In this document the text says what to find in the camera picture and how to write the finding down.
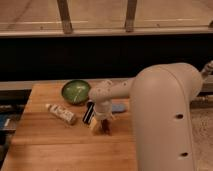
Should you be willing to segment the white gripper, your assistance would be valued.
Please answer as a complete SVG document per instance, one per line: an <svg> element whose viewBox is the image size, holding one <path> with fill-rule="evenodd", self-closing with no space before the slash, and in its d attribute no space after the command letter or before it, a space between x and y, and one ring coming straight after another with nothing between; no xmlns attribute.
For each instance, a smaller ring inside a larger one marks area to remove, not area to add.
<svg viewBox="0 0 213 171"><path fill-rule="evenodd" d="M109 119L112 115L112 104L110 101L96 103L94 106L95 117L91 119L89 129L92 134L99 134L101 122L98 120Z"/></svg>

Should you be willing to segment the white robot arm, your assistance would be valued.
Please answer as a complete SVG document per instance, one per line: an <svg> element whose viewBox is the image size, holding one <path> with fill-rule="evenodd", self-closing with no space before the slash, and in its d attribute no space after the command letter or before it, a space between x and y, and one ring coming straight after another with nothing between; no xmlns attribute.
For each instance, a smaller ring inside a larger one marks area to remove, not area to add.
<svg viewBox="0 0 213 171"><path fill-rule="evenodd" d="M111 101L130 102L138 171L197 171L190 102L213 73L213 60L199 70L188 63L153 65L135 77L93 87L97 120L111 115Z"/></svg>

